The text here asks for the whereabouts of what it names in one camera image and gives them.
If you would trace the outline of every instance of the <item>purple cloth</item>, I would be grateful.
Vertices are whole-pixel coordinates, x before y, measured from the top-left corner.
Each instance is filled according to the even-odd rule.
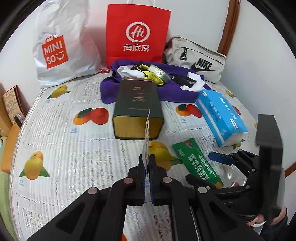
[[[121,65],[136,65],[139,61],[134,60],[116,60],[111,64],[111,70],[113,71],[112,76],[104,79],[100,86],[101,99],[103,103],[110,104],[116,101],[117,93],[119,90],[119,84],[121,76],[117,73],[117,69]],[[156,65],[162,69],[167,74],[180,74],[187,76],[188,72],[196,73],[194,70],[182,68],[179,66],[174,66],[170,64],[162,64],[156,62],[146,62],[143,64],[150,66],[151,64]],[[177,103],[194,103],[199,95],[199,92],[192,92],[187,90],[180,89],[180,85],[176,84],[174,81],[170,80],[167,84],[162,86],[157,86],[157,92],[160,100],[177,102]],[[211,88],[205,84],[205,89],[210,90]]]

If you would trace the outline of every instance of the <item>metal rivet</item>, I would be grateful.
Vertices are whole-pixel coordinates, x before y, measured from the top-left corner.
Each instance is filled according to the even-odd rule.
[[[171,181],[172,181],[172,179],[170,177],[164,177],[163,178],[164,183],[170,183]]]
[[[205,187],[199,187],[198,188],[198,192],[199,193],[206,193],[207,192],[207,189]]]
[[[96,189],[95,187],[88,189],[89,194],[96,194],[97,192],[98,192],[98,189]]]
[[[127,177],[127,178],[125,178],[125,179],[123,180],[123,182],[124,182],[125,184],[130,184],[130,183],[133,182],[133,179],[132,179],[131,177]]]

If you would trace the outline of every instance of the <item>white cloth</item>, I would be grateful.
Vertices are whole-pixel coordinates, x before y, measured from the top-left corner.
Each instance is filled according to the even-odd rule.
[[[204,89],[203,86],[205,85],[205,82],[200,78],[200,75],[188,72],[187,77],[196,80],[196,83],[194,83],[191,88],[186,85],[183,85],[180,87],[182,90],[200,92],[202,89]]]
[[[144,78],[145,77],[145,74],[143,72],[135,69],[131,69],[132,67],[133,65],[127,65],[127,66],[122,65],[122,66],[119,66],[119,68],[117,69],[117,72],[122,78],[132,78],[132,77]]]

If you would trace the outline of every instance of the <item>green snack wrapper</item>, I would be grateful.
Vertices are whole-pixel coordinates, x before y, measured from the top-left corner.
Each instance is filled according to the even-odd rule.
[[[214,184],[217,188],[224,185],[193,138],[174,144],[173,149],[192,175]]]

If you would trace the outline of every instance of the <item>blue tissue pack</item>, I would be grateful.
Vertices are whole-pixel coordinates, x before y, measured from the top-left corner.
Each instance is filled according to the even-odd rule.
[[[220,147],[234,145],[248,132],[228,100],[216,91],[202,90],[196,101]]]

